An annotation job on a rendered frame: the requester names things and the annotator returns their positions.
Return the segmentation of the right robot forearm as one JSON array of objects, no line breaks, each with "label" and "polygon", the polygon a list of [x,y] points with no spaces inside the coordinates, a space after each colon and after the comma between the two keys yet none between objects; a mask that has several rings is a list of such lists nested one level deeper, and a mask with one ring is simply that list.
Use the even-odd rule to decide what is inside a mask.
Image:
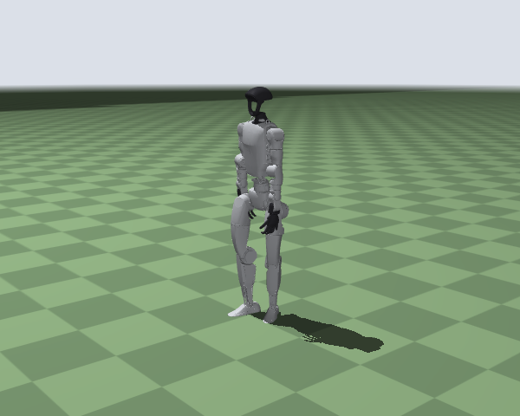
[{"label": "right robot forearm", "polygon": [[238,165],[236,165],[236,168],[237,168],[237,182],[236,182],[237,188],[240,190],[241,195],[244,193],[248,193],[246,168],[240,167]]}]

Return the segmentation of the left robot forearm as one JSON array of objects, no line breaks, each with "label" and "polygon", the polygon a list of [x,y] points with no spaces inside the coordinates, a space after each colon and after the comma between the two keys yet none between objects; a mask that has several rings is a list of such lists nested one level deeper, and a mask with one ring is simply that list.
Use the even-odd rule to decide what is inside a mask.
[{"label": "left robot forearm", "polygon": [[[273,211],[281,209],[281,185],[283,184],[283,169],[280,166],[275,168],[275,179],[270,179],[269,201],[273,203]],[[270,206],[270,205],[269,205]]]}]

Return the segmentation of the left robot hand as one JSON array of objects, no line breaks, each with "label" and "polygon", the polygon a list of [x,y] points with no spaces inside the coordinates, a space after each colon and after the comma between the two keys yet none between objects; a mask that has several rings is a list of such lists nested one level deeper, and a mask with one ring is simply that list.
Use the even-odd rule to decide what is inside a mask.
[{"label": "left robot hand", "polygon": [[267,217],[267,221],[259,227],[259,229],[262,229],[265,225],[267,225],[265,231],[261,232],[262,234],[268,235],[268,234],[274,232],[275,227],[276,227],[276,230],[278,228],[279,217],[277,214],[279,214],[280,211],[273,211],[273,209],[274,209],[274,205],[273,205],[273,203],[270,203],[270,206],[269,206],[270,214]]}]

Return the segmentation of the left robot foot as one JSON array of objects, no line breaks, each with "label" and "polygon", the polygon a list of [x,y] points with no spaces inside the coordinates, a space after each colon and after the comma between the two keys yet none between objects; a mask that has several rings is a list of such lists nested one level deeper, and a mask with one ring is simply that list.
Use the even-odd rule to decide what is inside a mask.
[{"label": "left robot foot", "polygon": [[274,305],[272,305],[272,309],[270,307],[267,310],[266,315],[263,318],[264,323],[272,323],[276,320],[277,314],[279,313],[279,308],[276,305],[276,310],[274,310]]}]

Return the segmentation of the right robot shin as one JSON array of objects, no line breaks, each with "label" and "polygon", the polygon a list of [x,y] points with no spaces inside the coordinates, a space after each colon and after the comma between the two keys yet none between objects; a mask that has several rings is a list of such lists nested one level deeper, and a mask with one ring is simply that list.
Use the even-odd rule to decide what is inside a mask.
[{"label": "right robot shin", "polygon": [[243,263],[240,260],[239,255],[237,254],[237,273],[241,285],[242,294],[245,298],[244,305],[246,305],[245,307],[251,307],[253,304],[253,283],[256,279],[256,265],[253,263]]}]

